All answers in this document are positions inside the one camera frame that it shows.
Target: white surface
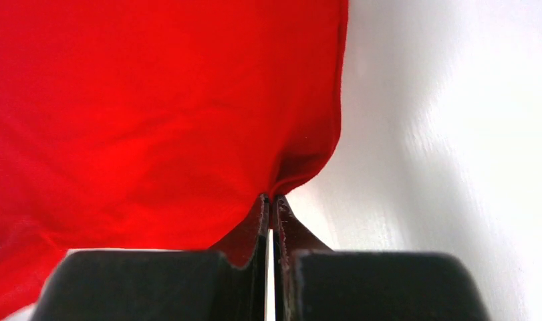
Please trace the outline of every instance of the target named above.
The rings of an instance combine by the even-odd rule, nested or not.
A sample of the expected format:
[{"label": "white surface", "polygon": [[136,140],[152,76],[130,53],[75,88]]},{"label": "white surface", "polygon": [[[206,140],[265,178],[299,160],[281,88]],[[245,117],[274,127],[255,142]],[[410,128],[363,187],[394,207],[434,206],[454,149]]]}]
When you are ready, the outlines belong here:
[{"label": "white surface", "polygon": [[35,312],[35,305],[26,306],[14,314],[8,316],[5,321],[29,321],[33,313]]},{"label": "white surface", "polygon": [[289,195],[338,249],[436,250],[542,321],[542,1],[350,3],[342,139]]},{"label": "white surface", "polygon": [[275,264],[273,257],[273,232],[269,231],[267,242],[269,256],[267,257],[267,297],[265,299],[266,321],[275,320]]}]

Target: white wall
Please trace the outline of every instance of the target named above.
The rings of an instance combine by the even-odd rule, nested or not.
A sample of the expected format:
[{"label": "white wall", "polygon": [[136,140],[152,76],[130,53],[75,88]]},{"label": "white wall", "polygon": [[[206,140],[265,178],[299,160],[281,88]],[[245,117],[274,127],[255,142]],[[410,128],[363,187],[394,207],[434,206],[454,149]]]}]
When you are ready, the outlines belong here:
[{"label": "white wall", "polygon": [[292,192],[338,249],[444,251],[542,320],[542,1],[353,0],[342,139]]}]

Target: red cloth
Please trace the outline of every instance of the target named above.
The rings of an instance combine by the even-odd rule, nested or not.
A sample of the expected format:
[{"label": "red cloth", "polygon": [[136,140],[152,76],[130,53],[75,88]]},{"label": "red cloth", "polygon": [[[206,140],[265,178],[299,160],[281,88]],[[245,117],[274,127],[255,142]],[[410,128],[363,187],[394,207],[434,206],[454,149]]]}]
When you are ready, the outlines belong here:
[{"label": "red cloth", "polygon": [[202,249],[340,134],[347,0],[0,0],[0,319],[79,247]]}]

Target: red fabric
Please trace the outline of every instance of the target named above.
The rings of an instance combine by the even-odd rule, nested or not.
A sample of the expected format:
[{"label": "red fabric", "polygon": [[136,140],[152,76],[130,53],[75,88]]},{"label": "red fabric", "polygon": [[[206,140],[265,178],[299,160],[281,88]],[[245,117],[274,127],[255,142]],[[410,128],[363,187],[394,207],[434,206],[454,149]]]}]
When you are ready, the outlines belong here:
[{"label": "red fabric", "polygon": [[0,0],[0,318],[65,249],[202,249],[340,134],[347,0]]}]

